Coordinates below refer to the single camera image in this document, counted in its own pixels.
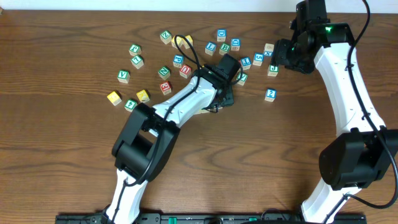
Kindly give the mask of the blue letter d block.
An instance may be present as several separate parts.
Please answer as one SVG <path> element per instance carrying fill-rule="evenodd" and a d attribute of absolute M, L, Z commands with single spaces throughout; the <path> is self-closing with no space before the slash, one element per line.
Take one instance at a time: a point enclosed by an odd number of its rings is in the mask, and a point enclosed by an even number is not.
<path fill-rule="evenodd" d="M 241 47 L 241 40 L 238 38 L 231 39 L 231 51 L 239 51 Z"/>
<path fill-rule="evenodd" d="M 218 42 L 225 42 L 226 41 L 226 29 L 218 29 L 216 36 L 217 36 Z"/>

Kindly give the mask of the yellow block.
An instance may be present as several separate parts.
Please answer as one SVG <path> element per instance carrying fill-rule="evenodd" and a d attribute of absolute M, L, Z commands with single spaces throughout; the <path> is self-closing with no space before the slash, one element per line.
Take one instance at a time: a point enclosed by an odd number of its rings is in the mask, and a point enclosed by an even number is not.
<path fill-rule="evenodd" d="M 191 35 L 186 35 L 186 36 L 183 38 L 183 46 L 184 46 L 186 49 L 189 49 L 190 47 L 193 46 L 193 39 L 192 39 L 192 36 L 191 36 Z"/>
<path fill-rule="evenodd" d="M 172 37 L 171 44 L 172 44 L 172 47 L 174 47 L 176 49 L 178 47 L 180 48 L 183 45 L 183 39 L 181 37 L 175 35 Z"/>
<path fill-rule="evenodd" d="M 147 103 L 148 101 L 150 101 L 150 95 L 146 90 L 138 91 L 136 93 L 136 96 L 141 103 Z"/>
<path fill-rule="evenodd" d="M 122 102 L 121 97 L 116 91 L 112 91 L 108 96 L 107 99 L 114 105 L 118 105 L 120 102 Z"/>

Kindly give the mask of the green letter V block left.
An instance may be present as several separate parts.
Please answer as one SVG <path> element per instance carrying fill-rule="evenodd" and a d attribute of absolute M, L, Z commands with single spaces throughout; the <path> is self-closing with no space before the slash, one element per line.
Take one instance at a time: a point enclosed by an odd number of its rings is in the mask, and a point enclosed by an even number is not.
<path fill-rule="evenodd" d="M 120 70 L 117 79 L 121 83 L 129 83 L 130 73 L 126 70 Z"/>

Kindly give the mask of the red number 3 block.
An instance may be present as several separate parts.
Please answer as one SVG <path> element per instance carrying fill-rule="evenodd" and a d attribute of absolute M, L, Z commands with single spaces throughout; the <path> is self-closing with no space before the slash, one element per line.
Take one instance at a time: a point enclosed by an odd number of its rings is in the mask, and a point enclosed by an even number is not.
<path fill-rule="evenodd" d="M 172 92 L 172 87 L 168 81 L 161 83 L 160 89 L 164 95 L 168 95 Z"/>

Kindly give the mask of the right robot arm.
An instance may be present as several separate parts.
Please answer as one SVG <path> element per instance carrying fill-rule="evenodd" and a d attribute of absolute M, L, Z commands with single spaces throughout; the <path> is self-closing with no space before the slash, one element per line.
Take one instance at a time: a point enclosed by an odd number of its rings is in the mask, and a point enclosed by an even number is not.
<path fill-rule="evenodd" d="M 377 113 L 356 58 L 359 37 L 346 23 L 332 23 L 324 0 L 297 4 L 291 39 L 275 43 L 271 65 L 304 74 L 318 71 L 336 123 L 336 139 L 319 156 L 321 179 L 300 206 L 302 223 L 332 223 L 358 192 L 397 169 L 397 131 Z"/>

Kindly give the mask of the green letter Z block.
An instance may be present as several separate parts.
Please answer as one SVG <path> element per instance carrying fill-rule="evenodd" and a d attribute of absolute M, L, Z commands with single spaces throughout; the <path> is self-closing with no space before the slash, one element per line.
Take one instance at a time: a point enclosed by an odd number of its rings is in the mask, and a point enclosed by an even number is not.
<path fill-rule="evenodd" d="M 164 30 L 160 33 L 160 39 L 165 45 L 167 45 L 172 41 L 172 35 L 168 30 Z"/>

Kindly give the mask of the yellow block lower left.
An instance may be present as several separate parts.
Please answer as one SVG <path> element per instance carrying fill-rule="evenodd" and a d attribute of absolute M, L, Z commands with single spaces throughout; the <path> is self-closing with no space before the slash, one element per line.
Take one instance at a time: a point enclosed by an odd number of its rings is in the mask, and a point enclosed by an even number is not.
<path fill-rule="evenodd" d="M 150 95 L 146 90 L 138 91 L 136 93 L 136 96 L 141 103 L 147 103 L 148 101 L 150 101 Z"/>

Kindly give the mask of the blue letter D block lower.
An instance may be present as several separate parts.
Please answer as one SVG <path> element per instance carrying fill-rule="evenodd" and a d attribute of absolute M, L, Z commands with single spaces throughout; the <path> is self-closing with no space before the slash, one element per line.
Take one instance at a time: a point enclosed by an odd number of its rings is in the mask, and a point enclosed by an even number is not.
<path fill-rule="evenodd" d="M 241 47 L 241 40 L 238 38 L 231 39 L 231 51 L 239 51 Z"/>

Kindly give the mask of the yellow block far left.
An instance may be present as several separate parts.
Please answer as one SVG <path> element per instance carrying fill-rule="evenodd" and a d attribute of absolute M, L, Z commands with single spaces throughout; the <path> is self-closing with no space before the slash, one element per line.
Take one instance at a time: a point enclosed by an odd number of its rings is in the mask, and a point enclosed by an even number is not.
<path fill-rule="evenodd" d="M 120 102 L 122 102 L 121 97 L 116 91 L 112 91 L 108 96 L 107 99 L 114 105 L 118 105 Z"/>

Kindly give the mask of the green letter N block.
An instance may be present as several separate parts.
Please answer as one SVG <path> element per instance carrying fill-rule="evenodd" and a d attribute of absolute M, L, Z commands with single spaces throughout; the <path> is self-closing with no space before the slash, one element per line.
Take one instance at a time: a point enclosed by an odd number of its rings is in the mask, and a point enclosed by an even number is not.
<path fill-rule="evenodd" d="M 163 66 L 158 70 L 158 74 L 160 78 L 162 78 L 163 80 L 167 80 L 170 77 L 171 72 L 168 67 Z"/>

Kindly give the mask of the yellow block top right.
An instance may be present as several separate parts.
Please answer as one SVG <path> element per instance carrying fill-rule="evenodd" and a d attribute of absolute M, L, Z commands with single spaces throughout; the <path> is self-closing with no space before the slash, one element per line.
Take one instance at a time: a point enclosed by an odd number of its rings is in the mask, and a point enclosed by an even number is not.
<path fill-rule="evenodd" d="M 189 49 L 190 47 L 193 46 L 193 39 L 192 39 L 192 36 L 191 36 L 191 35 L 186 35 L 186 36 L 183 38 L 183 46 L 184 46 L 186 49 Z"/>

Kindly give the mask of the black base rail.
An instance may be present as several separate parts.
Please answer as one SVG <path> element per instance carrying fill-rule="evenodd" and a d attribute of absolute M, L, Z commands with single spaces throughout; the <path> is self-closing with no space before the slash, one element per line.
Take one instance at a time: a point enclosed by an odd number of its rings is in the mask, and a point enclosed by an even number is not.
<path fill-rule="evenodd" d="M 135 220 L 128 220 L 133 224 L 242 224 L 242 223 L 304 223 L 305 220 L 298 213 L 285 213 L 278 210 L 267 210 L 263 214 L 161 214 L 141 213 Z M 107 224 L 123 223 L 116 217 L 114 220 L 104 212 L 87 215 L 57 215 L 56 224 Z"/>

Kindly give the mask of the blue letter I block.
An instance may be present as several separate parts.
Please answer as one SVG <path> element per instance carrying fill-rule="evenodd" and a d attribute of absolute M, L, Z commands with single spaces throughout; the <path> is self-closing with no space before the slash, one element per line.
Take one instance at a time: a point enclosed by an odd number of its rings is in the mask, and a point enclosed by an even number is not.
<path fill-rule="evenodd" d="M 249 57 L 244 57 L 240 60 L 243 70 L 248 70 L 251 68 L 252 62 Z"/>

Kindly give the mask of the blue letter D block upper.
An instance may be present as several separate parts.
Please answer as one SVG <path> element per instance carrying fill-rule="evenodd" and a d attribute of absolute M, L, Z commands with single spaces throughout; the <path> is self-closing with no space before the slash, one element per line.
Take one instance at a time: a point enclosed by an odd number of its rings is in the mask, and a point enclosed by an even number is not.
<path fill-rule="evenodd" d="M 217 36 L 218 42 L 225 42 L 226 41 L 226 29 L 218 29 L 216 36 Z"/>

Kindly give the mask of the green letter v block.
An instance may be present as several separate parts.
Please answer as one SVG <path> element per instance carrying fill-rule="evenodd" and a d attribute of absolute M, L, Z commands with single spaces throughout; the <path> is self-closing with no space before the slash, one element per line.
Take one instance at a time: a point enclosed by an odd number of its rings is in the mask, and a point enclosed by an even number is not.
<path fill-rule="evenodd" d="M 117 79 L 121 83 L 129 83 L 130 73 L 126 70 L 120 70 Z"/>
<path fill-rule="evenodd" d="M 240 73 L 240 74 L 237 76 L 237 79 L 236 79 L 237 84 L 243 86 L 243 85 L 245 84 L 247 78 L 248 78 L 248 75 L 247 75 L 246 73 Z"/>

